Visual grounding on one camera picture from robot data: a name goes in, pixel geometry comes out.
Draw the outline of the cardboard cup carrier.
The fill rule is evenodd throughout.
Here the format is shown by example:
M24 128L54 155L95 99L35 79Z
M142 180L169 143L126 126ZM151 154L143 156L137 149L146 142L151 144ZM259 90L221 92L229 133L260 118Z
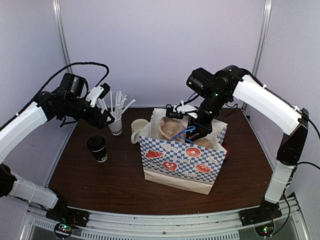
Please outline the cardboard cup carrier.
M214 145L205 137L192 142L185 140L187 134L185 132L182 132L185 129L186 128L177 120L173 118L162 117L159 122L158 137L161 140L178 141L181 143L199 145L209 149L212 149L214 147Z

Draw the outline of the blue checkered paper bag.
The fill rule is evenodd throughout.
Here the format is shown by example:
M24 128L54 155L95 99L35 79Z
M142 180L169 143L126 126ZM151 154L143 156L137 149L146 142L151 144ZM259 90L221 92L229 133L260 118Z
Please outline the blue checkered paper bag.
M139 134L144 178L162 185L208 195L218 177L227 151L222 143L228 124L214 119L207 138L213 148L160 139L159 125L166 117L163 108L154 108L150 122ZM187 128L188 118L176 119Z

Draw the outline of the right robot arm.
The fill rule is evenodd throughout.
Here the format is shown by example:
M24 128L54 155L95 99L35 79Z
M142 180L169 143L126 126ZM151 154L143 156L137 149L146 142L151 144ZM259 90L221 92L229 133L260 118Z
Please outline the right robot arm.
M233 100L241 101L265 117L281 132L274 170L265 195L255 208L259 220L266 221L279 208L285 189L291 183L295 166L303 153L308 132L309 112L283 99L262 84L249 70L229 65L216 73L200 67L193 70L186 81L203 101L188 121L194 129L186 134L192 142L206 137L213 131L212 121L221 108Z

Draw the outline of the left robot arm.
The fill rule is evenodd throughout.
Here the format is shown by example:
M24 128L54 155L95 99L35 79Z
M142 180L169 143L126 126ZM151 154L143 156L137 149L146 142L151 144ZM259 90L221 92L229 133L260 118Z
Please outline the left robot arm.
M103 129L114 122L108 110L97 106L110 91L107 83L95 86L84 97L83 88L88 85L83 77L65 73L59 87L53 92L42 91L37 94L22 113L17 114L0 131L0 195L13 196L29 203L35 203L52 211L61 222L72 218L72 211L66 202L53 190L42 187L11 171L4 164L9 153L38 127L57 118L66 125L65 118L75 121L85 120L89 125Z

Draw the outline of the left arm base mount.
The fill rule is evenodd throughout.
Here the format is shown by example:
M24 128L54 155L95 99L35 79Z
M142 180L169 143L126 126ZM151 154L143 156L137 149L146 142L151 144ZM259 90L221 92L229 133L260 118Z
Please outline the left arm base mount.
M41 208L46 212L46 218L56 221L53 233L59 239L66 239L80 231L80 227L86 227L90 213L70 207L55 207L54 209Z

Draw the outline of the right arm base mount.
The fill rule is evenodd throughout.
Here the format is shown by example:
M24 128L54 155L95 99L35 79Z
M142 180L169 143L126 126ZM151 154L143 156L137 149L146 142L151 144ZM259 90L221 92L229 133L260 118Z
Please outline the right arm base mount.
M271 237L275 230L275 219L282 216L280 209L270 210L258 206L241 210L239 213L242 226L253 226L255 233L260 237Z

